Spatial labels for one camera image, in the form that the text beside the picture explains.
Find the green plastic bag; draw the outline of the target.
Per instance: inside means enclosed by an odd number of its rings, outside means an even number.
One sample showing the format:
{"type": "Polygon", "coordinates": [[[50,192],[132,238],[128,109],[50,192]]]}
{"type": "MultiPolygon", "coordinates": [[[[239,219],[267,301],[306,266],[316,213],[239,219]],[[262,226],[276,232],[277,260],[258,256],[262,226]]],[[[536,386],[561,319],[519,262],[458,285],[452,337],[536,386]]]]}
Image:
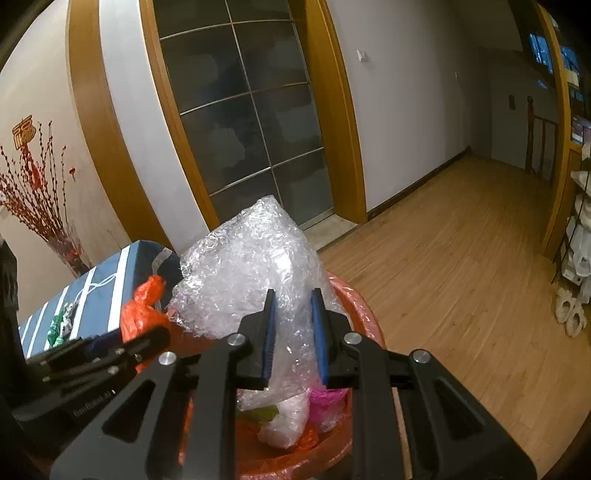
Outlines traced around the green plastic bag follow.
{"type": "Polygon", "coordinates": [[[238,410],[236,416],[245,421],[256,423],[257,425],[263,425],[273,421],[279,414],[280,411],[276,405],[269,405],[250,410],[238,410]]]}

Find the green white foil wrapper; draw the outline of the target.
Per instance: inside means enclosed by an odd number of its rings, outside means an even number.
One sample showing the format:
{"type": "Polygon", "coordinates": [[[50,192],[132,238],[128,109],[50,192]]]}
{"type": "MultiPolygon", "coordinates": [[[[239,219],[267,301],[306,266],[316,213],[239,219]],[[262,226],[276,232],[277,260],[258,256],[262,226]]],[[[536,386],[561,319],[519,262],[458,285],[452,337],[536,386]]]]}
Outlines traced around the green white foil wrapper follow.
{"type": "Polygon", "coordinates": [[[47,333],[47,346],[54,348],[69,340],[78,303],[65,303],[53,317],[47,333]]]}

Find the clear white plastic bag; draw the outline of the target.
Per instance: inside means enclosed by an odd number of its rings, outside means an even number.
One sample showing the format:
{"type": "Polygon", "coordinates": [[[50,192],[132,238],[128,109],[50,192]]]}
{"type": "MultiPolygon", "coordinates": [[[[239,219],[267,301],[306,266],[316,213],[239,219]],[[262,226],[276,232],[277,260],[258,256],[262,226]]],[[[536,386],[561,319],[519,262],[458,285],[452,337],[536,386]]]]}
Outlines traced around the clear white plastic bag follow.
{"type": "Polygon", "coordinates": [[[270,423],[257,425],[249,422],[256,426],[256,437],[259,442],[276,449],[294,447],[308,422],[310,392],[311,389],[304,390],[276,404],[280,414],[270,423]]]}

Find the pink plastic bag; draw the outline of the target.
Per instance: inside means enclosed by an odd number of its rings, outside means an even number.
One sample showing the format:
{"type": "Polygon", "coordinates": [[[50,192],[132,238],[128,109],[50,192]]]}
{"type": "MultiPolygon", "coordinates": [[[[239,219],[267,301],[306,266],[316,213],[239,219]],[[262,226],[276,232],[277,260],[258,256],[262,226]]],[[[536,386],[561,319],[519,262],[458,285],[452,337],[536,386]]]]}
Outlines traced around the pink plastic bag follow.
{"type": "Polygon", "coordinates": [[[345,416],[348,389],[328,389],[320,380],[311,386],[310,413],[308,421],[320,433],[327,433],[335,428],[345,416]]]}

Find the small orange plastic bag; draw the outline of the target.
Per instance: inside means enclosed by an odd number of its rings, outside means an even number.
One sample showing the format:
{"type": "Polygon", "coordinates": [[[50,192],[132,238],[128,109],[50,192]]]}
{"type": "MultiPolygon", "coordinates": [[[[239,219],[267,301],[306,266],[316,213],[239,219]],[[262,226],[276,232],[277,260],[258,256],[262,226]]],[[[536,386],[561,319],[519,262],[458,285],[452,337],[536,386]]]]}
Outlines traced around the small orange plastic bag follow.
{"type": "Polygon", "coordinates": [[[170,322],[167,316],[154,308],[164,294],[166,282],[159,275],[151,275],[139,285],[132,298],[122,307],[119,326],[124,343],[157,327],[162,327],[167,338],[160,342],[159,351],[163,351],[170,343],[170,322]]]}

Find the clear bubble wrap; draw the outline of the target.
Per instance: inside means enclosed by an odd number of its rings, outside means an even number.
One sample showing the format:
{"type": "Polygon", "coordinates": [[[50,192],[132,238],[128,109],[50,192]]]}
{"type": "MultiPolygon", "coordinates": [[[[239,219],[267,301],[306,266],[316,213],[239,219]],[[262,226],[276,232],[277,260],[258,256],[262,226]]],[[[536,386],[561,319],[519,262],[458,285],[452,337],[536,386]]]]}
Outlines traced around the clear bubble wrap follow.
{"type": "Polygon", "coordinates": [[[228,336],[243,316],[263,309],[267,291],[276,294],[270,385],[242,394],[242,408],[278,403],[318,381],[311,293],[321,289],[331,311],[344,313],[345,308],[317,250],[276,198],[257,200],[197,241],[181,256],[180,270],[168,315],[197,337],[228,336]]]}

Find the large orange plastic bag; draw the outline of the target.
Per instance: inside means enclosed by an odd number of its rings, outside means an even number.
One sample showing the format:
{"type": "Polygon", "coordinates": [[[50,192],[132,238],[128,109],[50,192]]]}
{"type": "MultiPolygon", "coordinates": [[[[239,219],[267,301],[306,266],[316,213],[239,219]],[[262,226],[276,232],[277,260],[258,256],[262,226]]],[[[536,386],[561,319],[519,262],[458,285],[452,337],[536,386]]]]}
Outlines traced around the large orange plastic bag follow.
{"type": "Polygon", "coordinates": [[[296,451],[308,451],[320,443],[320,434],[318,429],[315,428],[314,424],[307,424],[304,427],[304,432],[301,434],[300,439],[294,445],[296,451]]]}

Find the red plastic trash basket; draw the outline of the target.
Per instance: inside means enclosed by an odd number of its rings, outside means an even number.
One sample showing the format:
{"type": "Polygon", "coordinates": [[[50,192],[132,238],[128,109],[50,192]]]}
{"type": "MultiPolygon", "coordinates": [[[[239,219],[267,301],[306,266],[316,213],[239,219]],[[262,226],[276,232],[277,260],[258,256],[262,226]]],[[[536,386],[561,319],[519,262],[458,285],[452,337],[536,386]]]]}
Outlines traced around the red plastic trash basket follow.
{"type": "Polygon", "coordinates": [[[344,302],[346,315],[325,308],[318,291],[311,294],[312,327],[318,374],[328,389],[348,389],[349,419],[315,448],[270,459],[239,461],[235,456],[235,400],[240,388],[259,389],[269,382],[273,346],[273,303],[249,315],[238,333],[218,340],[204,352],[183,359],[171,384],[188,401],[170,437],[172,458],[183,479],[307,479],[337,464],[355,445],[353,427],[362,420],[363,347],[385,360],[383,334],[363,297],[347,282],[329,277],[344,302]]]}

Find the blue white striped tablecloth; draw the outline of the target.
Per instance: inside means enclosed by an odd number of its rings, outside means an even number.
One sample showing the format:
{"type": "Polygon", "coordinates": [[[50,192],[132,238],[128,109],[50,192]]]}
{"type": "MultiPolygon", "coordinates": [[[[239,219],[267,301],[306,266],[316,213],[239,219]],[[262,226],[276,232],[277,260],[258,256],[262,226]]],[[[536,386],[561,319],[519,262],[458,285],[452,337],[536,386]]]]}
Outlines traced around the blue white striped tablecloth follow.
{"type": "Polygon", "coordinates": [[[172,250],[152,241],[136,241],[91,268],[60,289],[18,327],[24,356],[30,358],[51,348],[50,325],[70,303],[77,305],[72,316],[72,339],[116,331],[122,307],[151,275],[165,281],[164,294],[156,304],[165,309],[172,288],[182,278],[179,257],[172,250]]]}

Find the white slippers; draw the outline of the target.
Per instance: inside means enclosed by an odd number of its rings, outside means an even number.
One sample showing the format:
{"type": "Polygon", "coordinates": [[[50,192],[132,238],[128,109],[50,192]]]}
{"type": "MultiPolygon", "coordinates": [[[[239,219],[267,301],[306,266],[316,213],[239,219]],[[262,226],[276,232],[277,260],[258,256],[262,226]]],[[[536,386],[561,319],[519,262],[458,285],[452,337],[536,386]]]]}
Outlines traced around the white slippers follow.
{"type": "Polygon", "coordinates": [[[575,338],[587,326],[587,318],[582,303],[563,287],[557,290],[555,301],[555,317],[559,324],[565,327],[566,334],[575,338]]]}

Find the red branch bouquet in vase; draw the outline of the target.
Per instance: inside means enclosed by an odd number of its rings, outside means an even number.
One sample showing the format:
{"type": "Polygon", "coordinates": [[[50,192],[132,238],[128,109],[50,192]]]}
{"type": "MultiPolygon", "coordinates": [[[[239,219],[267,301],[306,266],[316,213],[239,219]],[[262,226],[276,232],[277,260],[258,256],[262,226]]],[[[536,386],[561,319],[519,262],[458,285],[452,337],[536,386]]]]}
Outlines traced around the red branch bouquet in vase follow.
{"type": "Polygon", "coordinates": [[[66,149],[54,149],[51,123],[34,124],[38,131],[30,149],[38,162],[45,160],[45,186],[40,193],[33,192],[21,177],[15,146],[13,156],[2,151],[1,207],[45,242],[78,278],[90,270],[90,261],[68,214],[67,176],[71,171],[64,161],[66,149]]]}

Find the shelf with white items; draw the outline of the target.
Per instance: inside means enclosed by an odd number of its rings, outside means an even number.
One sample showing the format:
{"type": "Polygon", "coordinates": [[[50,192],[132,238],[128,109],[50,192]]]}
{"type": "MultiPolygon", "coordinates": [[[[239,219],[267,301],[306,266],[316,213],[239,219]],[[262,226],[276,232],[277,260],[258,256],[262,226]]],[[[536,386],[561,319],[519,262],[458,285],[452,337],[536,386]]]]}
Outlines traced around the shelf with white items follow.
{"type": "Polygon", "coordinates": [[[578,288],[577,301],[590,303],[590,120],[575,115],[571,140],[576,166],[568,179],[574,197],[569,203],[567,223],[555,257],[556,274],[578,288]]]}

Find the red hanging knot ornament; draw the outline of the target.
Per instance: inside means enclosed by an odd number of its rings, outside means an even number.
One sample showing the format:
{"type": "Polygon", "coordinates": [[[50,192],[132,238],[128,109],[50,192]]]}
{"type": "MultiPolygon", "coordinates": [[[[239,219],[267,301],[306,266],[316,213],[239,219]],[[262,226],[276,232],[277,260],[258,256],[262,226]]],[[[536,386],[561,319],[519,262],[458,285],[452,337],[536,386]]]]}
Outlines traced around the red hanging knot ornament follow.
{"type": "Polygon", "coordinates": [[[41,158],[41,162],[38,162],[30,149],[37,131],[33,116],[28,115],[12,128],[12,137],[20,157],[21,177],[33,192],[40,193],[46,183],[45,160],[41,158]]]}

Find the wooden chair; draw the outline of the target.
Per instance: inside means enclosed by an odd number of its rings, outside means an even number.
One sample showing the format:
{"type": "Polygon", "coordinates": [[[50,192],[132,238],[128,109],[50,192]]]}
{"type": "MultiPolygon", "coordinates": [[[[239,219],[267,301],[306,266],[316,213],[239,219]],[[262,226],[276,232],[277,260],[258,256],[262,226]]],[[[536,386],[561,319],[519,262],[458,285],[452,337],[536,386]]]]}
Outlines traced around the wooden chair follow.
{"type": "Polygon", "coordinates": [[[525,171],[551,182],[557,158],[558,124],[535,113],[534,99],[527,96],[525,171]]]}

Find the glass door with wooden frame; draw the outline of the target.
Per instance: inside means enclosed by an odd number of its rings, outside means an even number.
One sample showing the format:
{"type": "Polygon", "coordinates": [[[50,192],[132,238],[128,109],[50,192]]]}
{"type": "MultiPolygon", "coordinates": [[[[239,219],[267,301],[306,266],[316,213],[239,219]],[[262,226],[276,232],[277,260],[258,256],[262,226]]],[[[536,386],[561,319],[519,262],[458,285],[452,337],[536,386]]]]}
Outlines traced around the glass door with wooden frame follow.
{"type": "Polygon", "coordinates": [[[301,227],[367,220],[346,67],[324,1],[143,1],[147,57],[207,229],[271,195],[301,227]]]}

